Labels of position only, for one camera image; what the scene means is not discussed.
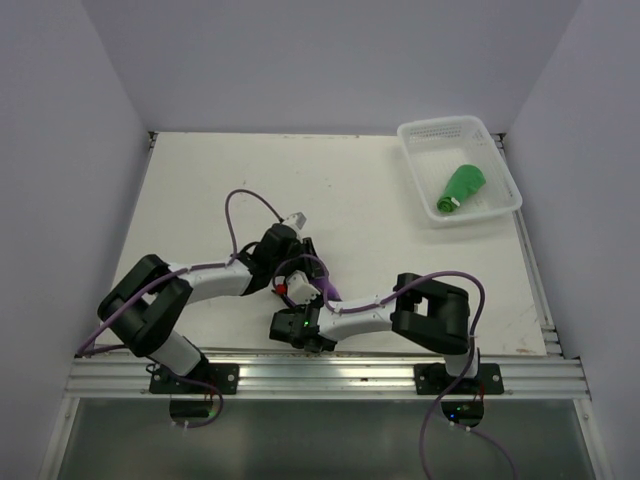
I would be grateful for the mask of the green microfiber towel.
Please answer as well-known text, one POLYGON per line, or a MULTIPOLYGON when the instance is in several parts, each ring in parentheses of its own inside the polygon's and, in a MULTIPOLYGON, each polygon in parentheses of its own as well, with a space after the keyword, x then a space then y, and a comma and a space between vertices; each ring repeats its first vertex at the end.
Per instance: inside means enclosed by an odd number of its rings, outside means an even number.
POLYGON ((478 167, 471 164, 461 165, 452 174, 438 198, 437 211, 442 214, 455 212, 485 184, 485 176, 478 167))

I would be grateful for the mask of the black and purple towel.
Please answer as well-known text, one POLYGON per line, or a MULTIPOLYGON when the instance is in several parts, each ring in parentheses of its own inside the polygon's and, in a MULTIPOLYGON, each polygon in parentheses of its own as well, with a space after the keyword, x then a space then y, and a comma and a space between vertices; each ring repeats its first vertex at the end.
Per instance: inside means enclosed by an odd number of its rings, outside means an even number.
POLYGON ((330 301, 341 301, 340 294, 336 287, 331 283, 328 273, 315 271, 311 276, 310 283, 318 291, 326 294, 330 301))

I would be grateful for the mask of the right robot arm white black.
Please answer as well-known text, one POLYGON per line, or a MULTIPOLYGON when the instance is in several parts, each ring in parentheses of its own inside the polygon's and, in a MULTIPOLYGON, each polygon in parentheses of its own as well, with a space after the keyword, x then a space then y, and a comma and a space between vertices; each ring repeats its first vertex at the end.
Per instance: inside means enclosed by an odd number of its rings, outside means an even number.
POLYGON ((484 285, 459 271, 402 273, 388 295, 353 301, 327 296, 273 314, 269 338, 312 353, 348 338, 396 335, 443 356, 451 389, 468 392, 481 380, 475 330, 486 303, 484 285))

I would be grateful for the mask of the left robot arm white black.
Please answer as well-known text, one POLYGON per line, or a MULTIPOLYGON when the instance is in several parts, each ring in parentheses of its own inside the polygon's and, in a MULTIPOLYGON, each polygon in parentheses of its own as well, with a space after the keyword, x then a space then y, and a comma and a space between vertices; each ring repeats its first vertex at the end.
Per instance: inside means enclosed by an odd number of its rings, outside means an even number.
POLYGON ((307 303, 326 293, 340 298, 328 275, 309 257, 312 240, 291 221, 273 224, 261 240, 246 245, 232 262, 181 266, 155 254, 140 259, 103 299, 98 317, 137 357, 172 372, 185 392, 214 382, 204 354, 175 330, 183 309, 217 297, 252 295, 277 280, 275 292, 286 305, 307 303))

